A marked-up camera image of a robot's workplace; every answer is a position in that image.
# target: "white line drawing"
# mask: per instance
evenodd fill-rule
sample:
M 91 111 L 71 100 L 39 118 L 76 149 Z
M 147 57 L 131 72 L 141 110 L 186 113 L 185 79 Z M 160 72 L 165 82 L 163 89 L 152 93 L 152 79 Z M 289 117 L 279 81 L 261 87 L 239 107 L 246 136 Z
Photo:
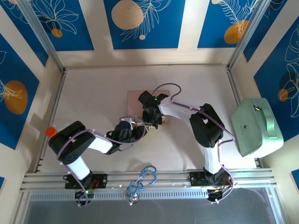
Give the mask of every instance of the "white line drawing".
M 244 7 L 241 7 L 239 0 L 212 0 L 213 4 L 219 4 L 222 6 L 222 10 L 226 17 L 231 20 L 231 23 L 238 28 L 238 37 L 241 37 L 245 27 L 245 21 L 255 10 L 259 0 L 252 0 L 250 3 L 247 0 Z
M 264 13 L 264 16 L 267 17 L 267 19 L 270 16 L 270 11 L 274 10 L 277 11 L 279 10 L 282 5 L 284 4 L 285 0 L 272 0 L 269 5 L 268 8 L 266 9 L 266 12 Z
M 3 63 L 5 59 L 6 52 L 5 51 L 0 51 L 0 65 Z M 22 96 L 20 96 L 20 91 L 13 91 L 9 88 L 7 88 L 3 82 L 0 80 L 0 102 L 2 102 L 5 98 L 9 99 L 9 97 L 16 97 L 19 99 L 22 99 Z
M 117 27 L 122 29 L 122 42 L 133 37 L 144 40 L 147 34 L 159 24 L 158 12 L 169 6 L 171 0 L 121 0 L 112 9 L 112 18 Z M 128 8 L 124 13 L 118 13 L 123 7 Z
M 11 1 L 2 0 L 16 18 L 27 23 L 18 6 Z M 29 3 L 47 33 L 57 38 L 62 37 L 63 30 L 77 34 L 72 22 L 79 18 L 79 14 L 65 9 L 64 0 L 30 0 Z
M 294 30 L 285 53 L 289 80 L 278 93 L 278 99 L 285 102 L 291 99 L 291 118 L 299 116 L 299 25 Z

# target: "white table surface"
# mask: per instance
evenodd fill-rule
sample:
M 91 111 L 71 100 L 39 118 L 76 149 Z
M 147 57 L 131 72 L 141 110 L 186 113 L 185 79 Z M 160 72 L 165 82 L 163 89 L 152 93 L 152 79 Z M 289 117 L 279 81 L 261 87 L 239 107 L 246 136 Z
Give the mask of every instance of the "white table surface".
M 76 120 L 101 133 L 114 130 L 118 118 L 126 116 L 127 93 L 153 90 L 163 83 L 182 87 L 177 102 L 192 106 L 209 103 L 225 127 L 233 132 L 230 117 L 237 108 L 224 65 L 172 65 L 107 67 L 68 70 L 53 124 L 59 129 Z M 164 86 L 170 94 L 175 86 Z M 223 140 L 230 137 L 224 133 Z M 146 165 L 158 170 L 202 169 L 203 149 L 195 140 L 190 123 L 172 118 L 158 130 L 150 129 L 130 149 L 104 155 L 92 149 L 82 154 L 92 171 L 140 171 Z M 235 143 L 223 145 L 221 159 L 227 168 L 255 168 L 253 158 L 243 158 Z M 40 161 L 43 173 L 65 172 L 54 152 L 47 147 Z

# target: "small wooden block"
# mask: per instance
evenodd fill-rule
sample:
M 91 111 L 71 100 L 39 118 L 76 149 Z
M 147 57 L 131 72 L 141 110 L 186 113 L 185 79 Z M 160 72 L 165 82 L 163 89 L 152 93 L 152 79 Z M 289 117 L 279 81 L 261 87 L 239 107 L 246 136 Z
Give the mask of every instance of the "small wooden block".
M 142 112 L 143 112 L 143 108 L 142 108 L 142 104 L 138 101 L 138 98 L 140 96 L 140 94 L 142 94 L 145 90 L 143 91 L 129 91 L 128 92 L 128 102 L 127 102 L 127 115 L 128 116 L 134 116 L 134 117 L 138 117 L 139 119 L 142 119 Z M 168 90 L 157 90 L 155 92 L 155 96 L 160 95 L 161 93 L 166 94 L 166 95 L 170 95 Z M 162 122 L 164 124 L 168 124 L 170 122 L 171 117 L 170 116 L 163 116 L 162 117 Z

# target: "gray floor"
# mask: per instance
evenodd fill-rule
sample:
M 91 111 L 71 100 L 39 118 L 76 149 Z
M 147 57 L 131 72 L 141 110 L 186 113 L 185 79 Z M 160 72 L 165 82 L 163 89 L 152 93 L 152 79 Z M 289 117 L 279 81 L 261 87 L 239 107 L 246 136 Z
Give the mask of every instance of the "gray floor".
M 206 199 L 31 202 L 26 224 L 273 224 L 265 189 L 234 189 L 219 205 Z

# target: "blue cable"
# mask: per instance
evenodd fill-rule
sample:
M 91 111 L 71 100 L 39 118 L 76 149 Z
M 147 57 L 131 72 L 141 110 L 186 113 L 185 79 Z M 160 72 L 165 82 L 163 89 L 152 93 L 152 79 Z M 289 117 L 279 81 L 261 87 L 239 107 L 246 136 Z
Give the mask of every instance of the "blue cable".
M 150 182 L 149 184 L 147 184 L 146 186 L 154 184 L 157 181 L 157 169 L 156 169 L 156 167 L 154 167 L 154 166 L 145 167 L 141 171 L 138 180 L 134 180 L 129 184 L 129 186 L 127 187 L 127 190 L 126 190 L 126 196 L 128 198 L 135 197 L 137 195 L 138 191 L 144 189 L 144 185 L 142 184 L 142 178 L 145 175 L 153 175 L 154 176 L 154 180 L 152 182 Z

